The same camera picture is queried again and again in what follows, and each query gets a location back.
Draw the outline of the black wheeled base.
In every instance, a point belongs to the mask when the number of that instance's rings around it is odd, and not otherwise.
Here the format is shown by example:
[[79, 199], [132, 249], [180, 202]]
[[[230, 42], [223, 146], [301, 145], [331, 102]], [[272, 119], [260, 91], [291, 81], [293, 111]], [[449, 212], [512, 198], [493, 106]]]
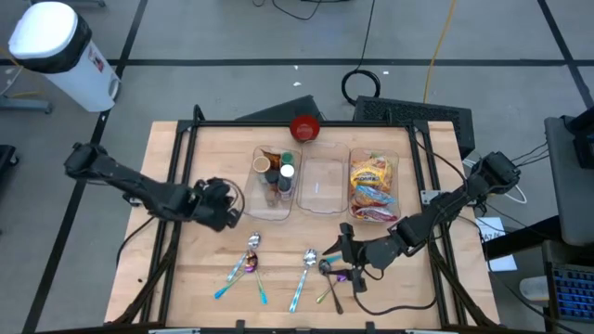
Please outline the black wheeled base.
[[0, 169], [13, 167], [19, 163], [16, 148], [10, 145], [0, 145]]

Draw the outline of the purple-bowled iridescent spoon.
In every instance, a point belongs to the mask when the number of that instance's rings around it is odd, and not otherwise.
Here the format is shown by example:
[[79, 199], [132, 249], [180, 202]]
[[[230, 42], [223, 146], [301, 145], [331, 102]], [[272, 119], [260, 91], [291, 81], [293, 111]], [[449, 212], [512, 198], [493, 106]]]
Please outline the purple-bowled iridescent spoon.
[[320, 304], [320, 303], [322, 303], [322, 302], [325, 300], [325, 298], [328, 296], [328, 294], [332, 292], [332, 289], [333, 289], [333, 288], [334, 288], [334, 287], [335, 287], [335, 286], [336, 286], [338, 283], [341, 283], [341, 282], [344, 282], [344, 281], [346, 281], [346, 276], [338, 275], [338, 276], [337, 276], [337, 278], [336, 278], [334, 281], [332, 281], [332, 282], [331, 282], [331, 285], [330, 285], [330, 286], [329, 286], [329, 287], [328, 287], [326, 290], [324, 290], [324, 291], [323, 291], [323, 292], [322, 292], [322, 293], [321, 293], [321, 294], [320, 294], [320, 295], [319, 295], [319, 296], [316, 298], [316, 303], [317, 303], [317, 304]]

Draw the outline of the black spoon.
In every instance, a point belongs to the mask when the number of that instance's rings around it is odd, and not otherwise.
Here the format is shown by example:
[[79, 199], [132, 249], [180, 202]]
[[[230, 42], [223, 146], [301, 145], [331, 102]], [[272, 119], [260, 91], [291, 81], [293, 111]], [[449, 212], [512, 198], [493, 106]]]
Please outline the black spoon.
[[337, 314], [342, 315], [343, 308], [342, 308], [342, 305], [339, 301], [339, 298], [338, 298], [335, 288], [334, 288], [339, 283], [339, 280], [338, 279], [332, 280], [330, 278], [330, 271], [331, 271], [330, 262], [328, 260], [321, 260], [318, 265], [318, 272], [328, 280], [329, 287], [322, 294], [320, 294], [317, 297], [316, 303], [321, 304], [326, 299], [328, 294], [330, 293], [332, 295], [332, 299], [333, 299]]

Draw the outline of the grey metal base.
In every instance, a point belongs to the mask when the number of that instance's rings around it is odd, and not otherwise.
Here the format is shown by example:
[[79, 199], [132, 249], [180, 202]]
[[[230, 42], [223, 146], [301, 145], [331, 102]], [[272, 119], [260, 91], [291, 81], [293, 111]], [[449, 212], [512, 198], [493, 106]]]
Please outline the grey metal base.
[[28, 110], [42, 111], [50, 114], [53, 106], [50, 102], [44, 100], [14, 98], [0, 95], [0, 110]]

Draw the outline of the blue ramen packet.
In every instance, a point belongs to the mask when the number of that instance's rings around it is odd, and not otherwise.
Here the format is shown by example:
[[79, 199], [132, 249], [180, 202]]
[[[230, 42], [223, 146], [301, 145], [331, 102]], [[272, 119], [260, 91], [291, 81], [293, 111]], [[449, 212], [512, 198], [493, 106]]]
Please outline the blue ramen packet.
[[395, 203], [395, 198], [371, 186], [357, 186], [354, 200], [359, 206], [385, 206]]

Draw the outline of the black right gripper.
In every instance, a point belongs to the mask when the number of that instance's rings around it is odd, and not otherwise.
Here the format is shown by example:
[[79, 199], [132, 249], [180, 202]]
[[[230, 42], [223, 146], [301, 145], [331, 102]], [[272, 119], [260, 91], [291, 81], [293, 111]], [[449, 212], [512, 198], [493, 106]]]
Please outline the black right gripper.
[[365, 292], [367, 285], [362, 277], [364, 267], [369, 264], [375, 269], [386, 269], [400, 255], [400, 239], [389, 236], [369, 241], [353, 241], [354, 229], [350, 224], [340, 223], [339, 228], [337, 241], [323, 254], [339, 252], [342, 256], [353, 255], [353, 268], [331, 270], [329, 274], [352, 280], [355, 293]]

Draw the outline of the white paper sheet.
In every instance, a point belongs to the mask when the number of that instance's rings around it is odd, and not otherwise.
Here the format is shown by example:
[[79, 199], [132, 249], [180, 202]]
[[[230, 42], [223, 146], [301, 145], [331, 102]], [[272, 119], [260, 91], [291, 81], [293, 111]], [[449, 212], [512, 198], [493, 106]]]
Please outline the white paper sheet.
[[[504, 237], [506, 232], [499, 217], [477, 217], [475, 223], [480, 229], [482, 243], [485, 244], [495, 238]], [[492, 272], [513, 272], [517, 270], [515, 259], [512, 255], [488, 261]]]

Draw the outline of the silver spoon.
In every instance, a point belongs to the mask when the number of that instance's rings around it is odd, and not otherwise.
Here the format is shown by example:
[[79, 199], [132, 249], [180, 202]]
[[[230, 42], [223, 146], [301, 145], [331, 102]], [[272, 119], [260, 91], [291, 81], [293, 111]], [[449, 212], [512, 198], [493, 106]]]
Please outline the silver spoon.
[[252, 234], [250, 235], [250, 237], [248, 239], [248, 242], [247, 242], [247, 250], [241, 255], [241, 257], [236, 262], [236, 264], [234, 265], [234, 267], [231, 270], [231, 272], [227, 275], [227, 277], [226, 277], [226, 281], [227, 282], [230, 282], [235, 277], [235, 275], [238, 272], [238, 270], [241, 268], [241, 266], [246, 261], [248, 254], [251, 251], [255, 251], [259, 247], [260, 242], [261, 242], [261, 235], [260, 235], [260, 233], [259, 232], [252, 232]]

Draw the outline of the brown taco mix packet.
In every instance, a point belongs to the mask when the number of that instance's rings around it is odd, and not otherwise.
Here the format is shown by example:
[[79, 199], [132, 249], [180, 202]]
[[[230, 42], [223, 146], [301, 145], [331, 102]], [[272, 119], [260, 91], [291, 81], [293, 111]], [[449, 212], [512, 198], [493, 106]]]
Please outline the brown taco mix packet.
[[263, 155], [270, 161], [271, 170], [279, 170], [281, 167], [281, 153], [273, 153], [262, 149]]

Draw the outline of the yellow ramen packet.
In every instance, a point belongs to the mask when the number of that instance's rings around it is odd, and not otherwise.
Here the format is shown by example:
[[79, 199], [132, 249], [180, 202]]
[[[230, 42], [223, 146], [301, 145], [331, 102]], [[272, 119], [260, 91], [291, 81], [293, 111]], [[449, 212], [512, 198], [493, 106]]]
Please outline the yellow ramen packet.
[[390, 191], [392, 181], [392, 169], [386, 164], [380, 166], [361, 165], [354, 167], [350, 172], [350, 184], [352, 187], [371, 186], [381, 191]]

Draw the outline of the red lacquer bowl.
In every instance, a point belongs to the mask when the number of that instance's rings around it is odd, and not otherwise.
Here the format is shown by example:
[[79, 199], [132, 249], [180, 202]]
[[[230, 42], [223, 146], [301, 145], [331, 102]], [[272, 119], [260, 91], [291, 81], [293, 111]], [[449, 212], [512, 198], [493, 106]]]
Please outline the red lacquer bowl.
[[298, 116], [291, 121], [290, 131], [298, 142], [315, 140], [320, 132], [319, 120], [311, 115]]

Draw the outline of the white trash can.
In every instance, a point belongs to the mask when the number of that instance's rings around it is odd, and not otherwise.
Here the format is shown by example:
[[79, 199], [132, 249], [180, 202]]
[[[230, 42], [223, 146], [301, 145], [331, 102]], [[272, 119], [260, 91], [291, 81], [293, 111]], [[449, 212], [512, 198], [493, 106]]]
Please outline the white trash can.
[[8, 52], [89, 112], [111, 109], [121, 79], [94, 43], [87, 21], [55, 1], [30, 6], [8, 39]]

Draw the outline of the clear plastic bin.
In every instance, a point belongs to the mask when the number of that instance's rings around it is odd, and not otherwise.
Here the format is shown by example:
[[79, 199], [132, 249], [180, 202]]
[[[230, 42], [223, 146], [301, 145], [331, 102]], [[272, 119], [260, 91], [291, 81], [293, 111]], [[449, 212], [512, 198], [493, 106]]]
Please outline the clear plastic bin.
[[[355, 187], [352, 187], [352, 185], [350, 184], [350, 172], [352, 171], [352, 167], [351, 164], [354, 161], [362, 161], [362, 160], [367, 160], [371, 157], [380, 157], [383, 156], [387, 162], [389, 159], [395, 159], [398, 161], [399, 163], [399, 157], [398, 155], [389, 149], [371, 149], [371, 148], [353, 148], [351, 150], [350, 153], [350, 165], [349, 165], [349, 177], [348, 177], [348, 181], [349, 181], [349, 188], [348, 188], [348, 212], [351, 216], [351, 218], [354, 221], [364, 221], [364, 220], [360, 220], [355, 218], [352, 214], [351, 214], [351, 210], [350, 207], [352, 205], [356, 205], [359, 206], [355, 200], [354, 200], [354, 194], [355, 194]], [[399, 198], [398, 201], [393, 203], [393, 204], [388, 204], [385, 206], [390, 206], [395, 213], [398, 215], [398, 217], [400, 218], [400, 207], [399, 207]], [[395, 222], [372, 222], [372, 223], [395, 223]]]
[[302, 153], [297, 205], [313, 213], [344, 212], [349, 148], [344, 143], [309, 141]]
[[[283, 201], [280, 199], [280, 195], [278, 193], [278, 184], [276, 185], [269, 185], [265, 181], [265, 174], [264, 173], [257, 173], [252, 168], [253, 160], [258, 156], [264, 156], [262, 153], [262, 149], [266, 151], [271, 151], [273, 153], [283, 153], [283, 152], [291, 152], [294, 157], [294, 164], [292, 165], [295, 168], [295, 175], [291, 179], [292, 181], [292, 194], [291, 199], [287, 201]], [[266, 220], [266, 221], [282, 221], [289, 217], [291, 213], [291, 207], [293, 203], [293, 199], [296, 193], [297, 181], [299, 178], [300, 173], [300, 164], [301, 164], [301, 153], [295, 149], [290, 148], [283, 148], [283, 147], [274, 147], [270, 145], [261, 145], [254, 149], [252, 153], [252, 159], [250, 160], [251, 167], [249, 171], [249, 176], [246, 182], [246, 186], [244, 188], [244, 195], [246, 196], [246, 204], [245, 204], [245, 212], [253, 218]], [[276, 207], [269, 207], [265, 201], [265, 192], [267, 189], [272, 188], [277, 191], [278, 193], [278, 205]]]

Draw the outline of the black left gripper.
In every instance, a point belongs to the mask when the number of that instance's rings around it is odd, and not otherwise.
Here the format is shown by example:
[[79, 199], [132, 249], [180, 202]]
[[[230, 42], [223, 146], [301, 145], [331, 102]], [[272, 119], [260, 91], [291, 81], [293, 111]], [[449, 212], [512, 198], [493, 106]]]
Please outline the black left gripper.
[[194, 185], [196, 204], [190, 218], [210, 227], [215, 232], [235, 228], [241, 217], [241, 209], [235, 207], [241, 199], [241, 191], [231, 180], [213, 177], [199, 179]]

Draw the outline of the orange ramen packet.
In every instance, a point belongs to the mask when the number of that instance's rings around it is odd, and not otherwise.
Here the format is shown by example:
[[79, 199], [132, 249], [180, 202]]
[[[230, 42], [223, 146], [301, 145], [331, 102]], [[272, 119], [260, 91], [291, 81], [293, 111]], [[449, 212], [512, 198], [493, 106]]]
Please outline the orange ramen packet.
[[365, 167], [372, 167], [378, 169], [384, 169], [386, 167], [387, 160], [383, 157], [371, 157], [367, 160], [354, 161], [351, 164], [353, 170]]

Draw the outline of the black electronic device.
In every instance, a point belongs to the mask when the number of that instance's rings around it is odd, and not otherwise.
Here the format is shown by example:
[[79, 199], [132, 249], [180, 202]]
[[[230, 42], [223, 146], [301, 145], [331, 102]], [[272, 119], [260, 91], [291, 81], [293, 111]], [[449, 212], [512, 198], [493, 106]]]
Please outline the black electronic device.
[[577, 117], [562, 116], [565, 129], [574, 136], [573, 144], [579, 165], [594, 170], [594, 106]]

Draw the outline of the backlit keyboard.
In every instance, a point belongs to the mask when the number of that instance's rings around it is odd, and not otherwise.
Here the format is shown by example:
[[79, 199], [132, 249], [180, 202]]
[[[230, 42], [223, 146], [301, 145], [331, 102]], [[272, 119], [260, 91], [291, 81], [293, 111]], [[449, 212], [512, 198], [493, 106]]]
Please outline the backlit keyboard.
[[549, 302], [561, 320], [594, 323], [594, 267], [548, 263]]

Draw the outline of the red ramen packet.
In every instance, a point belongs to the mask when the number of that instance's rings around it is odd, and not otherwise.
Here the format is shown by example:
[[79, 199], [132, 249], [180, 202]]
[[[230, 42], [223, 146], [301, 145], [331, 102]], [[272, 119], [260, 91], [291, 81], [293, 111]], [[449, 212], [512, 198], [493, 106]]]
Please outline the red ramen packet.
[[351, 214], [360, 220], [371, 222], [396, 222], [399, 217], [390, 206], [367, 206], [361, 207], [352, 205]]

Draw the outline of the black desk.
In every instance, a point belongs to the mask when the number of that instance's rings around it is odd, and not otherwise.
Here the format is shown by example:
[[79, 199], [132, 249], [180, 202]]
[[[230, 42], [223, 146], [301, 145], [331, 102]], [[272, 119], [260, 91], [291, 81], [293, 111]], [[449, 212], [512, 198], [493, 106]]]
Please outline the black desk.
[[[562, 239], [559, 217], [553, 216], [534, 225], [528, 225], [484, 244], [485, 256], [494, 260], [519, 251], [539, 247], [542, 250], [544, 275], [547, 276], [548, 263], [570, 264], [594, 267], [594, 243], [586, 246], [567, 244]], [[521, 294], [520, 300], [532, 304]], [[552, 313], [549, 300], [544, 302], [543, 317], [548, 331], [569, 333], [569, 320], [561, 320]]]

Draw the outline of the white computer mouse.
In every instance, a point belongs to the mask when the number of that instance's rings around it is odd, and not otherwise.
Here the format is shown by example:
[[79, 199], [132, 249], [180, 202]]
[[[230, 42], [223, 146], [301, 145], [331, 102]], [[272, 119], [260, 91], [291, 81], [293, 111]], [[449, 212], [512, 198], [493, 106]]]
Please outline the white computer mouse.
[[524, 278], [519, 283], [519, 291], [530, 302], [547, 302], [549, 284], [546, 276]]

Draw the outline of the black flat panel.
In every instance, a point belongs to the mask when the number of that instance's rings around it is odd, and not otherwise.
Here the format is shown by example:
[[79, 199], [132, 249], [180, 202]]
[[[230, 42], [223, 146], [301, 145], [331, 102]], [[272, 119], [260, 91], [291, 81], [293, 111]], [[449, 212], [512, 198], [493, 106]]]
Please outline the black flat panel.
[[307, 95], [239, 117], [238, 121], [288, 122], [299, 116], [325, 120], [325, 115], [319, 110], [314, 97]]

